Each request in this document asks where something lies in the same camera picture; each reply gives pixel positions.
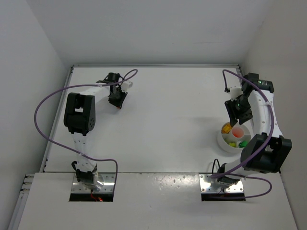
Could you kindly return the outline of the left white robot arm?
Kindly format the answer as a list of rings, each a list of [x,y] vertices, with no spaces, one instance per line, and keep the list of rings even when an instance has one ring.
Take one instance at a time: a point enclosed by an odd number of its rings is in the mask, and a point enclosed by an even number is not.
[[[90,156],[90,132],[96,124],[96,106],[107,98],[116,108],[121,108],[132,82],[125,81],[118,73],[109,73],[105,79],[96,82],[89,89],[67,96],[64,126],[71,133],[79,156],[72,163],[78,182],[87,187],[97,185],[97,163]]]

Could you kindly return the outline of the green square lego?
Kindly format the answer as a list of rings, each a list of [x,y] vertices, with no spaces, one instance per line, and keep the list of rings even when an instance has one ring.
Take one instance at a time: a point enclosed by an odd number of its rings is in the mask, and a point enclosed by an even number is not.
[[[240,142],[238,146],[240,148],[244,148],[247,144],[248,144],[248,142],[246,140],[244,140],[244,141]]]

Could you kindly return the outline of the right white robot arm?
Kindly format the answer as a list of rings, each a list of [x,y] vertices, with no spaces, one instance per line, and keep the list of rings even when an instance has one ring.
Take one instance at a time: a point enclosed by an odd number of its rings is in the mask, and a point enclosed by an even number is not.
[[[274,86],[256,73],[241,77],[241,90],[225,102],[230,125],[251,122],[254,136],[243,147],[240,158],[219,167],[213,179],[237,184],[242,177],[256,173],[277,173],[288,156],[292,142],[279,129],[274,106]]]

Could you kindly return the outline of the yellow long lego brick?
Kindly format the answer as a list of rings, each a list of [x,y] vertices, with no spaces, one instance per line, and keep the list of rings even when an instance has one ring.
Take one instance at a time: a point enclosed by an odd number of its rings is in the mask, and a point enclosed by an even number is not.
[[[233,129],[233,126],[231,126],[230,122],[223,125],[221,129],[222,134],[228,134]]]

